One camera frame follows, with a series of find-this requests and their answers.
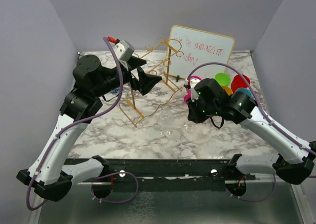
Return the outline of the pink wine glass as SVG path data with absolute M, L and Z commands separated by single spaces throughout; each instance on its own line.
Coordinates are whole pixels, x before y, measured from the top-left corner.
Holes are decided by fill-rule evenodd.
M 193 75 L 193 76 L 190 77 L 189 83 L 191 83 L 191 81 L 193 81 L 193 82 L 200 82 L 201 78 L 199 76 Z M 187 94 L 183 98 L 185 104 L 187 103 L 187 101 L 191 97 L 191 90 L 190 89 L 186 89 L 186 92 L 187 92 Z

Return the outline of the clear wine glass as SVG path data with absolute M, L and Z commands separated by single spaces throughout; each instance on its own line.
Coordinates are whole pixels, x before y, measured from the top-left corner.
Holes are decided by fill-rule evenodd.
M 168 136 L 171 133 L 173 113 L 169 110 L 162 110 L 159 114 L 160 134 Z
M 184 124 L 185 129 L 188 133 L 194 132 L 197 129 L 197 124 L 191 121 L 187 121 Z

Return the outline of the gold wire glass rack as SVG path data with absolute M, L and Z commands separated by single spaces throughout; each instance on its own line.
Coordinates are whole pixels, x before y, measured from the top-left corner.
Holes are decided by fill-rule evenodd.
M 142 95 L 141 92 L 129 87 L 118 104 L 121 112 L 135 127 L 166 106 L 176 93 L 183 90 L 183 87 L 177 85 L 176 80 L 172 79 L 169 72 L 174 65 L 172 57 L 180 58 L 184 55 L 181 41 L 160 37 L 158 43 L 157 46 L 148 44 L 145 50 L 133 54 L 147 62 L 141 67 L 140 74 L 137 70 L 132 71 L 132 75 L 137 80 L 142 76 L 150 80 L 149 86 L 145 86 L 147 94 Z

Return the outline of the yellow wine glass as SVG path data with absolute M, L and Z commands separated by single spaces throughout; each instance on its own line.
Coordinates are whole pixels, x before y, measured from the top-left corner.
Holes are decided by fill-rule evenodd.
M 228 86 L 222 86 L 222 88 L 225 90 L 225 92 L 226 92 L 229 96 L 231 96 L 231 95 L 233 94 L 233 91 L 232 91 L 232 89 L 231 89 L 230 87 L 228 87 Z

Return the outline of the green wine glass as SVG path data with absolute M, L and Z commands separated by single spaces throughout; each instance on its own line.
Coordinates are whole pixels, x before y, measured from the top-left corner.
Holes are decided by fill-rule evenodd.
M 231 77 L 226 73 L 217 73 L 215 75 L 215 80 L 221 85 L 221 86 L 229 86 L 231 83 Z

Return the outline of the red wine glass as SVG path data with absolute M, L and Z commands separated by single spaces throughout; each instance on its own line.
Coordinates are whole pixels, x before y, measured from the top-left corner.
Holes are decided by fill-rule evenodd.
M 235 93 L 239 88 L 247 88 L 251 83 L 246 75 L 236 75 L 231 82 L 231 90 Z

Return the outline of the blue wine glass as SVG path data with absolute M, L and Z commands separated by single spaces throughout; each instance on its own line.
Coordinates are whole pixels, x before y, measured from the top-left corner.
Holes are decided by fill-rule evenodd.
M 247 88 L 238 88 L 236 92 L 242 92 L 248 95 L 249 97 L 254 98 L 251 91 L 249 91 Z

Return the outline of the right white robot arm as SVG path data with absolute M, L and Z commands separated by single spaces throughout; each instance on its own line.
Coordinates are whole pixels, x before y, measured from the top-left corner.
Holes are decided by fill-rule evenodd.
M 257 102 L 242 92 L 228 95 L 213 78 L 186 81 L 190 91 L 187 100 L 188 120 L 203 123 L 214 116 L 222 121 L 232 121 L 248 129 L 263 139 L 277 153 L 273 155 L 235 155 L 232 165 L 227 167 L 227 175 L 238 180 L 248 174 L 277 175 L 282 180 L 301 184 L 314 168 L 316 144 L 308 142 L 289 132 L 259 108 Z

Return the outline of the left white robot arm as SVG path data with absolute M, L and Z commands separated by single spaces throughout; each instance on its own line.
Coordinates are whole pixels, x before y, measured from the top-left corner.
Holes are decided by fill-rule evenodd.
M 142 66 L 146 60 L 131 56 L 127 67 L 119 64 L 122 78 L 117 68 L 106 68 L 95 55 L 78 59 L 73 70 L 75 85 L 65 97 L 60 109 L 55 129 L 44 150 L 28 169 L 20 170 L 16 178 L 41 198 L 60 201 L 73 185 L 95 178 L 99 182 L 109 176 L 105 159 L 96 155 L 91 159 L 65 165 L 75 141 L 95 118 L 102 107 L 100 98 L 121 85 L 129 83 L 133 90 L 146 95 L 162 78 L 147 74 Z

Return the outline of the blue patterned small jar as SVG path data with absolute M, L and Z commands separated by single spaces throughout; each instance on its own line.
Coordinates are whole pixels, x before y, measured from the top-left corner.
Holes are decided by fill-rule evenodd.
M 119 88 L 115 88 L 113 90 L 110 91 L 111 94 L 117 94 L 119 93 L 120 89 Z

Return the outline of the gold framed whiteboard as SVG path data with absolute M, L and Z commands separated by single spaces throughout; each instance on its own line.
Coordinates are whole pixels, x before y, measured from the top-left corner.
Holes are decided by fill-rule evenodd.
M 169 45 L 179 50 L 178 54 L 170 57 L 169 74 L 187 78 L 191 71 L 201 64 L 227 64 L 235 46 L 235 39 L 231 36 L 174 25 L 170 30 Z

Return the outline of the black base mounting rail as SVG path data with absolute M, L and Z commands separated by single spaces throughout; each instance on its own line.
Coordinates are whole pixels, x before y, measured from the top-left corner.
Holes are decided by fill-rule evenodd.
M 174 191 L 224 191 L 225 182 L 254 180 L 244 175 L 228 159 L 106 159 L 102 176 L 90 178 L 96 193 L 101 192 L 174 192 Z

